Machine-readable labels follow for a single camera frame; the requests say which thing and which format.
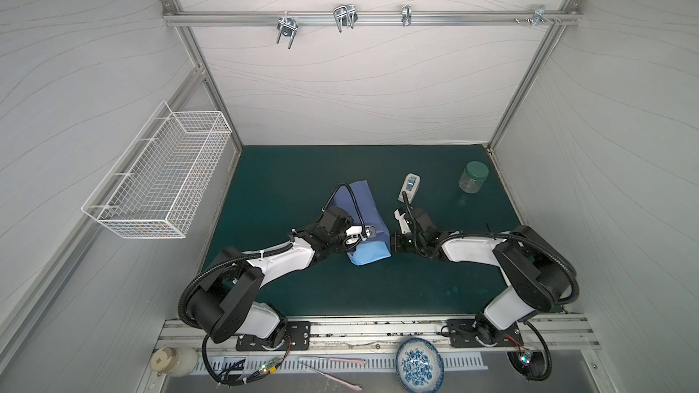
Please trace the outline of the light blue wrapping paper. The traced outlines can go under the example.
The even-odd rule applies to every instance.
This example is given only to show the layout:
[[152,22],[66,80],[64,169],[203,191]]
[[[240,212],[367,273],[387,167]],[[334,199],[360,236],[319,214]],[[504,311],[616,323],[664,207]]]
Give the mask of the light blue wrapping paper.
[[[355,266],[364,266],[391,256],[391,236],[387,225],[384,223],[376,207],[371,189],[367,180],[355,181],[349,184],[362,213],[366,227],[374,227],[375,236],[362,241],[354,252],[348,254]],[[353,219],[355,226],[360,225],[358,213],[351,200],[351,195],[346,187],[340,187],[331,200],[331,205],[345,210]]]

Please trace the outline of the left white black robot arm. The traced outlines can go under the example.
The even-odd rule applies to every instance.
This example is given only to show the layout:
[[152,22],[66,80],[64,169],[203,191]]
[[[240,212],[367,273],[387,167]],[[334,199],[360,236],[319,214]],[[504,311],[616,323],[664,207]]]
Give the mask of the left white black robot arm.
[[179,319],[205,332],[216,344],[252,336],[269,349],[287,335],[288,321],[268,304],[256,302],[274,280],[301,271],[333,253],[349,253],[369,237],[359,202],[347,183],[337,185],[318,220],[289,240],[268,249],[220,251],[210,267],[193,278],[178,300]]

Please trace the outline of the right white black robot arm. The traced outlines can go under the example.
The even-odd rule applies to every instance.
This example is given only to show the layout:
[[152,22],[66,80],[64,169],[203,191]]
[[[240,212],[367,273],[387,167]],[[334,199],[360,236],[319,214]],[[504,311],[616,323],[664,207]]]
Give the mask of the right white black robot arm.
[[394,212],[400,223],[391,247],[431,261],[475,263],[498,267],[506,289],[475,315],[460,333],[492,348],[506,331],[539,313],[575,302],[580,296],[577,272],[570,261],[534,229],[474,233],[440,231],[422,209],[411,206],[408,194]]

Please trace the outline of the green table mat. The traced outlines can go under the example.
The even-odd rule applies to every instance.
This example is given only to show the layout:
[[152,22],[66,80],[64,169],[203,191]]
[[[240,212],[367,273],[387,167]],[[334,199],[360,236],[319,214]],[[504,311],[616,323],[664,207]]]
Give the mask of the green table mat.
[[[390,230],[406,175],[420,176],[414,204],[440,230],[500,232],[519,224],[496,173],[466,194],[458,182],[476,146],[247,147],[233,175],[207,261],[226,247],[266,249],[315,221],[335,187],[369,183]],[[258,300],[288,317],[474,314],[505,288],[497,267],[438,262],[412,254],[355,266],[344,254],[265,285]]]

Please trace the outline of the green lid clear jar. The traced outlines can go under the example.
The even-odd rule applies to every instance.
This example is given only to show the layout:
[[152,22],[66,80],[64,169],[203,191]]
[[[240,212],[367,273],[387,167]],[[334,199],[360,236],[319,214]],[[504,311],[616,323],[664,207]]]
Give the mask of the green lid clear jar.
[[480,161],[469,162],[459,180],[460,189],[467,194],[478,193],[490,174],[490,169]]

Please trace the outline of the blue white patterned plate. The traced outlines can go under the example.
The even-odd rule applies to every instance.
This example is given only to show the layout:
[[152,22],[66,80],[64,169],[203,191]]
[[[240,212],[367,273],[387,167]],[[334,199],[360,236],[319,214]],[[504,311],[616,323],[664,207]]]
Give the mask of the blue white patterned plate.
[[444,380],[444,363],[436,347],[422,338],[410,338],[396,354],[396,373],[407,392],[435,393]]

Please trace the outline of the white round container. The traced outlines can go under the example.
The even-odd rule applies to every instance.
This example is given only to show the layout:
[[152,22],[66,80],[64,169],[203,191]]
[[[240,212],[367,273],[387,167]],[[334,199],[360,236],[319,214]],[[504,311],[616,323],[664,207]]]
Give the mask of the white round container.
[[189,376],[197,364],[198,352],[193,348],[163,347],[157,349],[149,360],[153,372],[174,378]]

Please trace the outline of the left metal hook clamp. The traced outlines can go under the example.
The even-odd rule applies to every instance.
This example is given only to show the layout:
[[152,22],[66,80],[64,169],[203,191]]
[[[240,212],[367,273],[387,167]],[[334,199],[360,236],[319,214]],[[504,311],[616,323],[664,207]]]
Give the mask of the left metal hook clamp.
[[299,30],[296,20],[288,16],[281,17],[278,21],[277,29],[276,43],[279,44],[282,38],[287,38],[288,49],[291,49]]

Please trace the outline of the metal hook clamp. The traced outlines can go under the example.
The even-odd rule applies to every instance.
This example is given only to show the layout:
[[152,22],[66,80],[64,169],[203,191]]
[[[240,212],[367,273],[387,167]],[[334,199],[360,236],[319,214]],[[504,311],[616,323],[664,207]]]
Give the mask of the metal hook clamp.
[[357,8],[355,5],[339,5],[333,9],[333,18],[340,33],[345,27],[353,29],[358,21]]
[[288,49],[291,49],[299,30],[296,20],[288,16],[281,17],[278,21],[277,29],[276,43],[279,44],[282,38],[287,38]]

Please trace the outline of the middle metal hook clamp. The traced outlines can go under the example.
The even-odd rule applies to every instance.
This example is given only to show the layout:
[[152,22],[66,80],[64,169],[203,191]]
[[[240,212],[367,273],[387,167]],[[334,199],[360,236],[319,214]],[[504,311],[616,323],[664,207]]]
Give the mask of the middle metal hook clamp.
[[357,8],[355,5],[339,5],[333,9],[333,18],[340,33],[345,27],[353,29],[358,21]]

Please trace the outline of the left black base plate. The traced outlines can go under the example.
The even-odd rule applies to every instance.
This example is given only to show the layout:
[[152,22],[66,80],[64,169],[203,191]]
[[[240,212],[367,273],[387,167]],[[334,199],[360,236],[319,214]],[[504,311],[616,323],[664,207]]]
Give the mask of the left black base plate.
[[311,324],[308,321],[289,321],[283,319],[269,336],[245,334],[238,337],[237,351],[282,351],[308,350],[311,339]]

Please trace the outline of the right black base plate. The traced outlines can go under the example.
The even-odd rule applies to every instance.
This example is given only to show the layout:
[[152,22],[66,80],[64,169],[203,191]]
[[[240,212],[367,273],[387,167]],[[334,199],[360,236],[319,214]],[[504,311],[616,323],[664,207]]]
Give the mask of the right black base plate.
[[522,348],[524,340],[516,324],[500,330],[484,318],[452,318],[446,320],[440,335],[447,338],[453,348],[496,347]]

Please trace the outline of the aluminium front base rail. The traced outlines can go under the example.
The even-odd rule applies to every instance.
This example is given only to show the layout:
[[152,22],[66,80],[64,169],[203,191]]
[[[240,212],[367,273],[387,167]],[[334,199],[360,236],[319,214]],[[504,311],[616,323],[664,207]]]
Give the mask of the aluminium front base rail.
[[[308,321],[311,339],[308,350],[295,350],[298,354],[329,356],[332,353],[379,353],[398,349],[400,343],[417,337],[428,340],[440,351],[457,350],[508,351],[518,348],[496,347],[457,349],[440,335],[446,320],[472,318],[468,315],[418,315],[418,316],[310,316],[291,317],[289,321]],[[524,348],[540,349],[546,343],[551,350],[598,350],[602,346],[586,316],[582,314],[542,314],[526,324],[516,323]]]

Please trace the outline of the right metal bracket clamp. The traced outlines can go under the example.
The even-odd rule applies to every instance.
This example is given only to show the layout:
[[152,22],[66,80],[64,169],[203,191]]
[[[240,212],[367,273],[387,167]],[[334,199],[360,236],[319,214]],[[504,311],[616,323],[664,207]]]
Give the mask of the right metal bracket clamp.
[[537,27],[537,25],[549,25],[549,27],[562,25],[562,19],[549,16],[544,5],[539,5],[535,8],[533,14],[528,18],[515,18],[513,22],[516,25],[529,25],[529,27]]

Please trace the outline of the aluminium top cross rail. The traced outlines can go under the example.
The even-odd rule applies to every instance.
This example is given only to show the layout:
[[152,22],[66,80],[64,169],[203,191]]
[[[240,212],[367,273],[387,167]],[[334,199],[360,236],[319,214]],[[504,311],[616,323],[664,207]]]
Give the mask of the aluminium top cross rail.
[[[577,25],[584,15],[546,10],[551,17],[562,19],[562,25]],[[528,18],[533,10],[524,11],[420,11],[412,9],[410,27],[474,27],[475,25],[516,25],[515,18]],[[402,9],[391,11],[358,11],[356,27],[403,27]],[[281,17],[296,20],[299,27],[334,27],[331,11],[298,12],[182,12],[165,16],[169,27],[276,27]]]

